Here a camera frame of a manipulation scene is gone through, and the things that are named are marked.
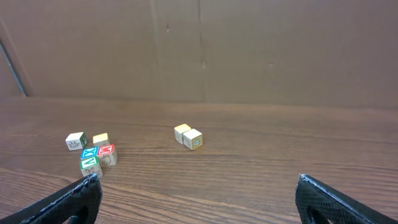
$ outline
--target wooden block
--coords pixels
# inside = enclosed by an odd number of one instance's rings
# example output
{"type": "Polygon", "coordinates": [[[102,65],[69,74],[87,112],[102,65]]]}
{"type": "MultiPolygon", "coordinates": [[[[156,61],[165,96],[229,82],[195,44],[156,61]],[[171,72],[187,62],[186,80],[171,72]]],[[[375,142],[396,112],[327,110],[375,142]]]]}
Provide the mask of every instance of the wooden block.
{"type": "Polygon", "coordinates": [[[87,138],[84,132],[72,133],[66,138],[65,141],[67,142],[68,149],[71,151],[84,149],[87,145],[87,138]]]}
{"type": "Polygon", "coordinates": [[[99,134],[97,136],[94,136],[93,137],[93,144],[94,144],[94,146],[100,147],[100,146],[109,145],[111,143],[109,142],[108,134],[104,133],[104,134],[99,134]]]}
{"type": "Polygon", "coordinates": [[[91,157],[89,159],[80,161],[80,170],[84,177],[92,173],[98,174],[98,177],[103,176],[102,169],[97,157],[91,157]]]}
{"type": "Polygon", "coordinates": [[[97,156],[98,152],[98,147],[91,147],[88,149],[84,149],[83,152],[81,152],[80,160],[85,160],[94,156],[97,156]]]}
{"type": "Polygon", "coordinates": [[[118,162],[118,155],[114,145],[101,146],[98,148],[97,158],[101,167],[113,166],[118,162]]]}
{"type": "Polygon", "coordinates": [[[191,130],[191,127],[189,127],[187,124],[181,124],[180,126],[174,128],[175,138],[180,144],[184,144],[183,133],[189,130],[191,130]]]}
{"type": "Polygon", "coordinates": [[[191,150],[197,149],[203,145],[203,135],[196,129],[191,129],[183,133],[184,145],[191,150]]]}

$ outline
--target cardboard backdrop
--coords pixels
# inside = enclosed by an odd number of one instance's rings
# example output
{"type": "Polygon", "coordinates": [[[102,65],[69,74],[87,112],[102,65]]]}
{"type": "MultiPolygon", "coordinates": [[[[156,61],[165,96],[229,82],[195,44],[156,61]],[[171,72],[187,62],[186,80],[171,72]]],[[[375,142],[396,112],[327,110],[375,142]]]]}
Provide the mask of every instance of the cardboard backdrop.
{"type": "Polygon", "coordinates": [[[29,96],[396,108],[397,21],[396,0],[0,1],[29,96]]]}

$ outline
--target letter on block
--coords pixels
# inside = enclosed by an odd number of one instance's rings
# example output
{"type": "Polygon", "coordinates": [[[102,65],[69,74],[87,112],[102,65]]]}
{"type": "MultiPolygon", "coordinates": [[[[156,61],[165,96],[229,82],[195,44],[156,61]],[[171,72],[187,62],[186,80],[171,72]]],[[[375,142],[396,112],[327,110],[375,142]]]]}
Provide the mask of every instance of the letter on block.
{"type": "Polygon", "coordinates": [[[116,154],[114,145],[99,147],[97,158],[101,167],[116,165],[118,162],[118,155],[116,154]]]}
{"type": "Polygon", "coordinates": [[[81,152],[80,160],[85,160],[93,156],[97,156],[97,152],[98,152],[98,147],[91,147],[88,149],[84,149],[83,152],[81,152]]]}
{"type": "Polygon", "coordinates": [[[84,132],[72,133],[66,138],[65,141],[67,142],[68,149],[71,151],[84,149],[87,145],[87,138],[84,132]]]}
{"type": "Polygon", "coordinates": [[[105,146],[105,145],[108,145],[111,143],[109,142],[108,134],[104,133],[104,134],[99,134],[97,136],[94,136],[93,144],[94,144],[94,146],[100,147],[100,146],[105,146]]]}
{"type": "Polygon", "coordinates": [[[187,124],[181,124],[180,126],[174,128],[175,138],[180,144],[184,144],[183,133],[189,130],[191,130],[191,127],[189,127],[187,124]]]}
{"type": "Polygon", "coordinates": [[[84,177],[92,173],[98,174],[98,177],[103,176],[97,157],[91,157],[89,159],[80,161],[80,169],[84,177]]]}
{"type": "Polygon", "coordinates": [[[203,135],[196,129],[187,131],[184,135],[184,145],[191,150],[197,149],[203,145],[203,135]]]}

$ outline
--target toy block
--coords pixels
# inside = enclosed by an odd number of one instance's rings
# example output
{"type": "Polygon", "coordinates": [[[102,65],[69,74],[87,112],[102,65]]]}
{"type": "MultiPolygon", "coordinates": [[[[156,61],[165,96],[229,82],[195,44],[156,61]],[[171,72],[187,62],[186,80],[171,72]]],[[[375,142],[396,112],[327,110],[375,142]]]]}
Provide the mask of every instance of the toy block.
{"type": "Polygon", "coordinates": [[[118,155],[116,154],[114,145],[99,147],[97,158],[101,167],[116,165],[118,162],[118,155]]]}
{"type": "Polygon", "coordinates": [[[97,156],[97,152],[98,152],[98,147],[91,147],[88,149],[84,149],[83,152],[81,152],[80,160],[85,160],[97,156]]]}
{"type": "Polygon", "coordinates": [[[65,141],[67,142],[67,146],[70,151],[84,149],[87,145],[87,138],[84,132],[72,133],[65,141]]]}
{"type": "Polygon", "coordinates": [[[174,128],[175,138],[180,144],[184,144],[183,133],[189,130],[191,130],[191,127],[189,127],[187,124],[181,124],[180,126],[174,128]]]}
{"type": "Polygon", "coordinates": [[[83,176],[87,176],[88,174],[96,173],[98,177],[102,177],[102,169],[100,163],[98,162],[97,157],[91,157],[89,159],[85,159],[80,161],[80,170],[83,176]]]}
{"type": "Polygon", "coordinates": [[[94,144],[94,146],[100,147],[100,146],[106,146],[111,143],[109,142],[108,134],[104,133],[104,134],[99,134],[97,136],[94,136],[93,144],[94,144]]]}
{"type": "Polygon", "coordinates": [[[203,145],[203,135],[196,129],[191,129],[183,133],[184,145],[191,150],[197,149],[203,145]]]}

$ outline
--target wooden table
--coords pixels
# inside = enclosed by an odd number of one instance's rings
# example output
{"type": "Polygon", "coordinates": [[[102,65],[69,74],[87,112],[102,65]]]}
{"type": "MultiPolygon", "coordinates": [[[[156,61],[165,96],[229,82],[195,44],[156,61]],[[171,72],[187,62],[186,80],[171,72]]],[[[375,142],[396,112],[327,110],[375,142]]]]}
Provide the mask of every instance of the wooden table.
{"type": "Polygon", "coordinates": [[[84,131],[118,150],[97,223],[298,223],[299,174],[398,219],[397,111],[6,98],[0,124],[0,218],[81,178],[65,138],[84,131]]]}

